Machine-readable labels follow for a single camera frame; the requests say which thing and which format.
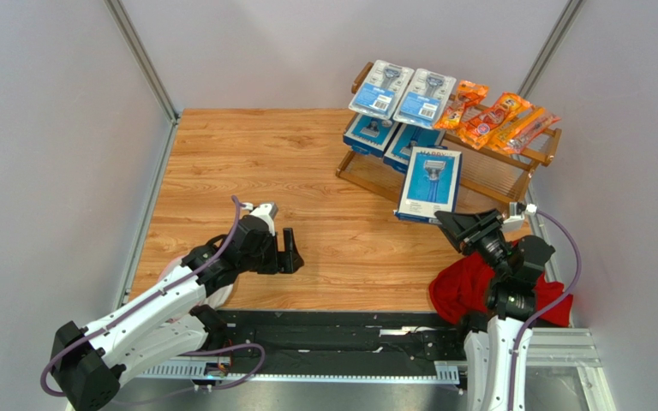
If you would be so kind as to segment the blue Harry's razor box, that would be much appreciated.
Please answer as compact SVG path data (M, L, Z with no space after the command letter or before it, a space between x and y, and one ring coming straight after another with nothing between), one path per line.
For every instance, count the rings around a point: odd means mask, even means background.
M460 151L443 146L413 147L395 217L439 225L437 211L456 209L462 164Z
M399 122L357 113L345 129L342 141L353 152L382 158L399 128Z
M427 129L414 125L403 124L392 137L392 141L385 151L382 161L393 170L406 173L412 149L419 147L439 146L446 131L440 129Z

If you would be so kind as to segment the orange Bic razor bag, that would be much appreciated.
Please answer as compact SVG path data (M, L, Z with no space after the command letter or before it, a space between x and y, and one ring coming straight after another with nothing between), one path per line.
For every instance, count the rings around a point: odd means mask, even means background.
M499 98L466 122L461 122L458 138L478 150L484 147L503 124L531 109L533 104L513 92L503 92Z
M469 108L483 101L488 95L489 86L468 80L458 83L454 99L446 106L434 129L454 130L460 126L462 118Z
M524 116L494 130L487 146L506 155L521 154L536 137L559 120L559 116L546 108L534 107Z

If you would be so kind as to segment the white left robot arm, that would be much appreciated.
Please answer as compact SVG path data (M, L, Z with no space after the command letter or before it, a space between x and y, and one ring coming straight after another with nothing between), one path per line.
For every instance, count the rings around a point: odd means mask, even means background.
M272 214L253 210L183 256L164 278L116 311L55 332L43 391L76 410L100 410L144 371L181 354L220 350L224 322L216 310L237 277L293 274L303 267L293 229L278 235Z

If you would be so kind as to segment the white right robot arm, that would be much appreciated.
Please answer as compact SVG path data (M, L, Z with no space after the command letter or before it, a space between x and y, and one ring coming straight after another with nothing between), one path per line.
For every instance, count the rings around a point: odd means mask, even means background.
M507 241L505 219L495 209L476 214L437 211L435 217L458 252L480 256L493 272L485 291L488 320L474 314L467 322L467 408L524 410L535 286L555 249L535 235Z

